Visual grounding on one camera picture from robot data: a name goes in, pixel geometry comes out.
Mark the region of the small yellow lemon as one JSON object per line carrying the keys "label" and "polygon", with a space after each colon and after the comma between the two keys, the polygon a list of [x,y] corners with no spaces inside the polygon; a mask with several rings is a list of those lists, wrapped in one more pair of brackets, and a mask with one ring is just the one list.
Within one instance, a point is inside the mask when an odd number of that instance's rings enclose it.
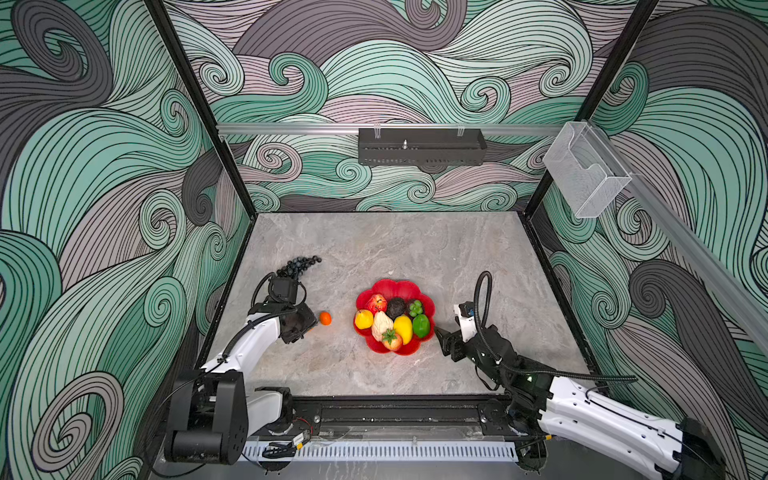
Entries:
{"label": "small yellow lemon", "polygon": [[367,309],[359,309],[355,313],[354,325],[359,330],[367,330],[373,326],[374,314]]}

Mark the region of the beige garlic bulb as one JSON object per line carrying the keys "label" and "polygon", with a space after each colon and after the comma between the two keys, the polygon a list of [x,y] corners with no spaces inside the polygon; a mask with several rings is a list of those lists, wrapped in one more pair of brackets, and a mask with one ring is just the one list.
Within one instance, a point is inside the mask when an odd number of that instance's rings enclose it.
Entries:
{"label": "beige garlic bulb", "polygon": [[393,328],[394,321],[384,311],[378,311],[374,315],[374,321],[371,326],[371,333],[376,341],[381,342],[384,334]]}

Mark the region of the dark avocado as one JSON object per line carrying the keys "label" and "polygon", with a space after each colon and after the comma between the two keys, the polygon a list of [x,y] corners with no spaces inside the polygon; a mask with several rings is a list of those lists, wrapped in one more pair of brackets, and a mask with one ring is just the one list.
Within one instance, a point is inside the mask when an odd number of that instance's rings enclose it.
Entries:
{"label": "dark avocado", "polygon": [[393,297],[387,303],[386,314],[392,320],[407,314],[407,302],[400,297]]}

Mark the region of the green lime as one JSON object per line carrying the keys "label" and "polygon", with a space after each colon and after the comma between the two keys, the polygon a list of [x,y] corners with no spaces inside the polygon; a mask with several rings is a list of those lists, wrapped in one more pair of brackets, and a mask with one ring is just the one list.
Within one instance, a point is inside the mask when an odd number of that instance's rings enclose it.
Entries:
{"label": "green lime", "polygon": [[418,314],[412,319],[413,334],[419,339],[425,339],[431,331],[431,323],[425,314]]}

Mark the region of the red peach with leaf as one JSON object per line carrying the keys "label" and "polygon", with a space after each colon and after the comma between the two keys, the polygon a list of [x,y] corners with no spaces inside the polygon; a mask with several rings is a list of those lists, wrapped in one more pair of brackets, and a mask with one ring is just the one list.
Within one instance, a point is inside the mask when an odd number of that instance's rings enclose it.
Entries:
{"label": "red peach with leaf", "polygon": [[382,334],[381,343],[389,351],[398,351],[403,345],[403,339],[394,329],[388,329]]}

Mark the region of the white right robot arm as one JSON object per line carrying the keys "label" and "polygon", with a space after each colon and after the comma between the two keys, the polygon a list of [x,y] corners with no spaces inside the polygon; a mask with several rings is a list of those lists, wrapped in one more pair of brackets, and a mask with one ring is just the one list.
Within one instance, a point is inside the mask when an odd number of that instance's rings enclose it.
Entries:
{"label": "white right robot arm", "polygon": [[461,332],[436,331],[442,353],[467,359],[491,390],[503,390],[506,414],[520,436],[518,463],[537,470],[544,441],[557,437],[622,463],[647,479],[726,479],[723,453],[701,422],[656,417],[588,388],[519,355],[494,328],[465,341]]}

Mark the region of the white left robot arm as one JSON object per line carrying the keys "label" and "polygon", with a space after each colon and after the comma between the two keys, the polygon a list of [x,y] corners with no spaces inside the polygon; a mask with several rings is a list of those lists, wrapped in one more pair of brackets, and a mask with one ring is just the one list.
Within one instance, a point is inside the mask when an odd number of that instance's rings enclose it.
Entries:
{"label": "white left robot arm", "polygon": [[169,462],[231,465],[248,438],[265,430],[292,432],[293,397],[287,387],[246,391],[246,377],[266,350],[302,339],[318,319],[306,305],[306,288],[294,276],[272,272],[257,285],[245,323],[203,366],[179,374],[164,400],[169,407],[163,457]]}

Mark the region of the black grape bunch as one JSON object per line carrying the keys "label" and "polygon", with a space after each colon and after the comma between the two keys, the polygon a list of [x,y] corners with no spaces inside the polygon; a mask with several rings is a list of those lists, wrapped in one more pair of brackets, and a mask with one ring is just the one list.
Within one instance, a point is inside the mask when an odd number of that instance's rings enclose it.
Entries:
{"label": "black grape bunch", "polygon": [[298,280],[311,266],[322,262],[322,258],[314,255],[311,257],[296,257],[289,260],[276,272],[278,277]]}

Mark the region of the red flower-shaped fruit bowl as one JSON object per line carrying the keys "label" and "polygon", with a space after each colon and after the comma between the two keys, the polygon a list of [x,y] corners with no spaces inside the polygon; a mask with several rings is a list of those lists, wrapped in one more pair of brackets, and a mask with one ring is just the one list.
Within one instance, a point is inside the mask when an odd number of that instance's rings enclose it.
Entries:
{"label": "red flower-shaped fruit bowl", "polygon": [[433,300],[424,294],[419,286],[408,280],[393,280],[393,279],[381,279],[377,281],[370,289],[360,293],[356,299],[355,307],[357,310],[365,310],[368,300],[376,295],[381,294],[387,301],[392,298],[402,298],[405,302],[418,300],[422,303],[424,315],[429,321],[429,332],[423,338],[414,337],[408,344],[401,346],[398,350],[393,351],[393,354],[400,356],[410,356],[416,353],[421,344],[430,341],[435,334],[435,322],[434,314],[436,307]]}

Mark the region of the red apple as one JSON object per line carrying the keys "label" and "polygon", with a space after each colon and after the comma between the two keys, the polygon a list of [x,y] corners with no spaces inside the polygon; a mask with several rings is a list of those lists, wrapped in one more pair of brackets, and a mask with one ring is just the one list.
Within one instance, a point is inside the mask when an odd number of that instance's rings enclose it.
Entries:
{"label": "red apple", "polygon": [[376,315],[379,312],[386,312],[388,307],[387,299],[381,294],[372,295],[366,302],[366,309]]}

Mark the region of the large yellow lemon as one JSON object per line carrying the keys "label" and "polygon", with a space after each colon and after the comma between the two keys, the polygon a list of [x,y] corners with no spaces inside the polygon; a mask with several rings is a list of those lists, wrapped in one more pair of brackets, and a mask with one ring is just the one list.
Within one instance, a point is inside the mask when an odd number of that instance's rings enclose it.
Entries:
{"label": "large yellow lemon", "polygon": [[401,337],[402,344],[407,345],[413,338],[413,323],[409,316],[401,315],[394,320],[393,328]]}

